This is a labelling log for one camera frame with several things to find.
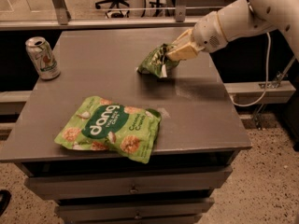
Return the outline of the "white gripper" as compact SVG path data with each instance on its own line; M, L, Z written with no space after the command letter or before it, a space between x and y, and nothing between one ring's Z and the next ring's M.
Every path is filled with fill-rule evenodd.
M213 11L190 28L184 31L175 41L166 57L171 61L195 58L200 51L213 53L227 46L228 41L221 29L218 13Z

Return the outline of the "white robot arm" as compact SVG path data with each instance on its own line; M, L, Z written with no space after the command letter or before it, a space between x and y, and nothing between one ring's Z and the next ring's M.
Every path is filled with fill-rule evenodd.
M181 34L166 53L172 61L213 53L231 41L279 30L299 59L299 0L236 0Z

